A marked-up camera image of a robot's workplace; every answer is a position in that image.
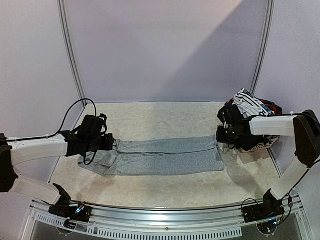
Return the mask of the grey tank top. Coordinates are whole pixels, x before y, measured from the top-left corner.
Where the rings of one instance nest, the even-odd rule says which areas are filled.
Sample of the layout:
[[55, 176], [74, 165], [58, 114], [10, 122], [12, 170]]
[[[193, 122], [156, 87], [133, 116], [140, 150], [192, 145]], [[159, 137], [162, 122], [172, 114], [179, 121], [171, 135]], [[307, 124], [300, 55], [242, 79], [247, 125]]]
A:
[[215, 136], [124, 141], [110, 151], [79, 157], [78, 166], [101, 176], [181, 176], [219, 172], [225, 164]]

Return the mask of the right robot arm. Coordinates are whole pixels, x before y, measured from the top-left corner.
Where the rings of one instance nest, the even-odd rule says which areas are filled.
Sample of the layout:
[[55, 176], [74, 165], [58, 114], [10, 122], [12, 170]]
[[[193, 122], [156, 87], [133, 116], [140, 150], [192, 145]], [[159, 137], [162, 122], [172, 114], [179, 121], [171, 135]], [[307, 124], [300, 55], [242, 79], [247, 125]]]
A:
[[236, 105], [217, 114], [221, 125], [217, 142], [246, 152], [258, 145], [268, 147], [273, 139], [276, 164], [283, 168], [279, 181], [263, 196], [258, 213], [269, 218], [320, 157], [320, 122], [313, 110], [271, 116], [244, 117]]

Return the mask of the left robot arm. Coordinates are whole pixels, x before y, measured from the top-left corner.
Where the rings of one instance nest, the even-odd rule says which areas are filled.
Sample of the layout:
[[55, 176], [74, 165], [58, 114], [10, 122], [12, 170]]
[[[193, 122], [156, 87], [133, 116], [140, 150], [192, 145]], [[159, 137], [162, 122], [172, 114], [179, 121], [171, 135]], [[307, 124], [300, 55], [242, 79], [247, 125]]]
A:
[[81, 135], [70, 130], [59, 132], [55, 136], [41, 136], [21, 140], [0, 135], [0, 192], [18, 193], [41, 200], [63, 216], [74, 213], [74, 205], [63, 198], [64, 189], [51, 183], [27, 176], [16, 168], [17, 165], [47, 158], [72, 157], [88, 153], [110, 151], [113, 149], [114, 137], [111, 133]]

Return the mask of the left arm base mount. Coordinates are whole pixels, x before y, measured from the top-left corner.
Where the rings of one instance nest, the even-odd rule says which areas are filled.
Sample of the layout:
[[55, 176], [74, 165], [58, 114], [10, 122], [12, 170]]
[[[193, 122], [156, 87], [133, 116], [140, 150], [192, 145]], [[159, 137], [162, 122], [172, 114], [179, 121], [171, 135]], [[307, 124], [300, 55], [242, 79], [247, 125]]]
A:
[[91, 218], [93, 208], [84, 203], [74, 203], [67, 205], [53, 205], [48, 212], [58, 217], [88, 223]]

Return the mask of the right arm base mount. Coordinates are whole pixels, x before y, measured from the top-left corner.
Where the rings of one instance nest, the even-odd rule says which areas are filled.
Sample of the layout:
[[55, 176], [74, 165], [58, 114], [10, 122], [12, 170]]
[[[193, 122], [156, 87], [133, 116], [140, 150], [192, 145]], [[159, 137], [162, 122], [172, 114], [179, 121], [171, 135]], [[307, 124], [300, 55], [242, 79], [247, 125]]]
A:
[[241, 208], [242, 216], [245, 223], [259, 222], [262, 220], [273, 219], [285, 213], [283, 205], [275, 209], [269, 209], [263, 203], [255, 205], [247, 205]]

